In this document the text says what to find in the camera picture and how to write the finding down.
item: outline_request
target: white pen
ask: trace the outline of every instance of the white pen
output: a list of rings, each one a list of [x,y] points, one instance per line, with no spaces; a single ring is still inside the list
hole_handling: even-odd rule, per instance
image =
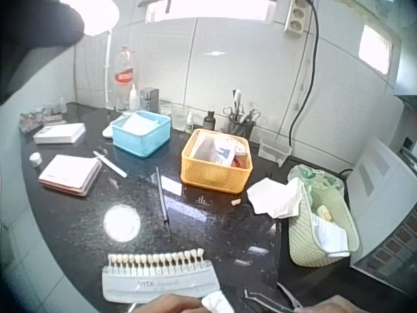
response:
[[[111,168],[113,171],[118,173],[121,177],[126,178],[128,177],[128,174],[125,171],[122,171],[120,168],[118,168],[116,165],[111,163],[104,155],[101,155],[97,151],[93,151],[94,155],[98,157],[105,165],[107,165],[109,168]]]

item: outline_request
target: brown bottle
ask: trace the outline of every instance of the brown bottle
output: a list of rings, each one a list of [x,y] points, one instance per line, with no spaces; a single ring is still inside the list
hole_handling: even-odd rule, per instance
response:
[[[208,111],[207,116],[204,118],[203,121],[203,128],[208,130],[214,130],[214,126],[216,126],[216,119],[214,118],[214,111]]]

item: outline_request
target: orange plastic basket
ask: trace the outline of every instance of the orange plastic basket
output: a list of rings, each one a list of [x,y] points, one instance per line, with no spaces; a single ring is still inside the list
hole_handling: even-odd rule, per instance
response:
[[[234,168],[196,160],[190,157],[194,143],[201,132],[217,134],[217,132],[205,129],[197,129],[193,132],[181,153],[182,182],[188,185],[228,192],[231,194],[241,193],[253,169],[248,141],[242,137],[229,135],[243,143],[248,151],[248,156],[245,158],[243,168]]]

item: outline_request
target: pen holder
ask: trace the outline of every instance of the pen holder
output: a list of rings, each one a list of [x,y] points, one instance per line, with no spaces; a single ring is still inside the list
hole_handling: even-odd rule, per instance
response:
[[[249,140],[250,135],[252,134],[253,127],[255,126],[256,123],[254,121],[239,123],[239,119],[241,117],[242,116],[239,115],[236,121],[235,114],[229,115],[229,122],[227,124],[227,133],[230,135],[243,137]]]

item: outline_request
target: blue plastic basket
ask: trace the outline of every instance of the blue plastic basket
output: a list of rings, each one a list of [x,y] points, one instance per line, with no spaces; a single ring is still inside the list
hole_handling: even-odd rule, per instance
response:
[[[148,111],[137,111],[134,114],[151,121],[157,121],[159,125],[148,134],[138,136],[122,129],[122,126],[130,116],[122,117],[110,123],[113,130],[113,144],[138,157],[147,158],[170,139],[171,118]]]

